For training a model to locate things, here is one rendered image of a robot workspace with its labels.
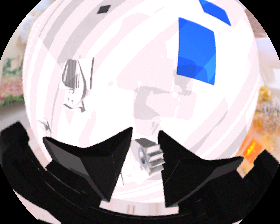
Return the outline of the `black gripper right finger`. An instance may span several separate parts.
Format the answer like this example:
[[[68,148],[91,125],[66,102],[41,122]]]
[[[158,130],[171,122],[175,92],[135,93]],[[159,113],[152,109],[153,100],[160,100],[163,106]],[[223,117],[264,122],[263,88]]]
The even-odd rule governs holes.
[[[163,192],[165,208],[176,208],[180,201],[192,196],[192,193],[203,188],[205,183],[226,175],[234,169],[238,169],[244,161],[244,156],[232,157],[232,159],[204,160],[195,153],[185,149],[183,145],[168,136],[167,132],[159,129],[157,132],[157,144],[160,144],[164,152],[161,180],[163,180]]]

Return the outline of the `blue flat rectangular plate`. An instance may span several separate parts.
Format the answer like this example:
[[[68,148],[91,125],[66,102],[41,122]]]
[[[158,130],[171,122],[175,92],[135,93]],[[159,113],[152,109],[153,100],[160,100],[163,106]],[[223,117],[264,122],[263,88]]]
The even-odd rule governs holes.
[[[228,26],[232,26],[232,24],[229,23],[228,15],[226,15],[225,10],[222,10],[221,7],[214,6],[214,4],[208,2],[208,0],[200,0],[200,4],[205,14],[212,15],[214,18],[221,20],[221,22],[228,24]]]
[[[200,24],[179,18],[177,75],[214,85],[216,56],[214,32]]]

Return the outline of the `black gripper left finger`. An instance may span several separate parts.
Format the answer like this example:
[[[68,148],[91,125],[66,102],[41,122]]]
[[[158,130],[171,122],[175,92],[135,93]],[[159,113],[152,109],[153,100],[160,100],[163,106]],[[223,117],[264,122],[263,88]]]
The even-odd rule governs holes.
[[[87,148],[60,143],[50,136],[42,137],[42,141],[51,159],[83,177],[103,198],[101,201],[109,202],[131,148],[132,132],[133,128],[128,127]]]

